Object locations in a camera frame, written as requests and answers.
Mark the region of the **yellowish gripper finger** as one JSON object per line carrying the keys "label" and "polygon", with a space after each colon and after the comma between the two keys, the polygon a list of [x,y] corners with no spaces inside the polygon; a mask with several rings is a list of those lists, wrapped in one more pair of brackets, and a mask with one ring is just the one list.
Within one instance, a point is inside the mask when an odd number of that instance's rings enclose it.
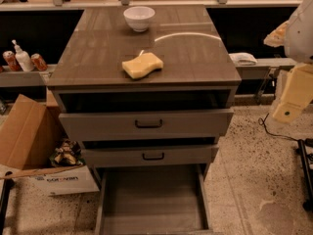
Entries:
{"label": "yellowish gripper finger", "polygon": [[283,46],[288,24],[288,21],[281,23],[276,29],[265,37],[263,43],[270,47]]}

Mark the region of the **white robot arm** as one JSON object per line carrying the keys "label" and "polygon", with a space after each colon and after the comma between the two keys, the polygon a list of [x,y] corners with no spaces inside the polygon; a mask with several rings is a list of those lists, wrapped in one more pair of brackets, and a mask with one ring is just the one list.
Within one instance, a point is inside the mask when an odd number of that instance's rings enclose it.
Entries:
{"label": "white robot arm", "polygon": [[286,22],[265,37],[264,43],[283,46],[285,55],[296,61],[272,112],[274,120],[289,123],[313,100],[313,0],[303,0]]}

